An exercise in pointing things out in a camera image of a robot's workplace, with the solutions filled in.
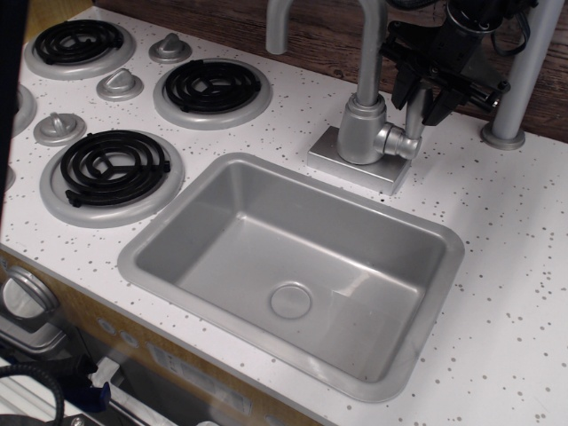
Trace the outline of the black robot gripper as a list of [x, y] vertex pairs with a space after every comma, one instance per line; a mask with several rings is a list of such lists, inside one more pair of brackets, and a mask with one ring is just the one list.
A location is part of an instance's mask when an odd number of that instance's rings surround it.
[[484, 53], [482, 41], [489, 34], [489, 29], [473, 28], [455, 8], [446, 10], [437, 27], [392, 21], [381, 53], [397, 69], [391, 94], [394, 107], [402, 109], [419, 83], [438, 89], [424, 113], [425, 126], [439, 125], [456, 107], [468, 103], [494, 107], [510, 91], [510, 84]]

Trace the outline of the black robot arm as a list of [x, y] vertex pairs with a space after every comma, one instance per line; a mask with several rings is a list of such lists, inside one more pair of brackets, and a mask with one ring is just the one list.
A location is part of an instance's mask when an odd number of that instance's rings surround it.
[[[495, 52], [510, 57], [522, 52], [531, 30], [525, 10], [536, 1], [448, 1], [446, 17], [438, 27], [424, 27], [394, 20], [381, 54], [398, 70], [391, 101], [397, 109], [411, 101], [420, 83], [438, 87], [438, 95], [425, 108], [422, 124], [436, 126], [458, 106], [469, 103], [492, 112], [510, 90], [506, 80], [486, 58], [482, 41], [491, 38]], [[503, 50], [495, 32], [504, 20], [515, 18], [523, 42]]]

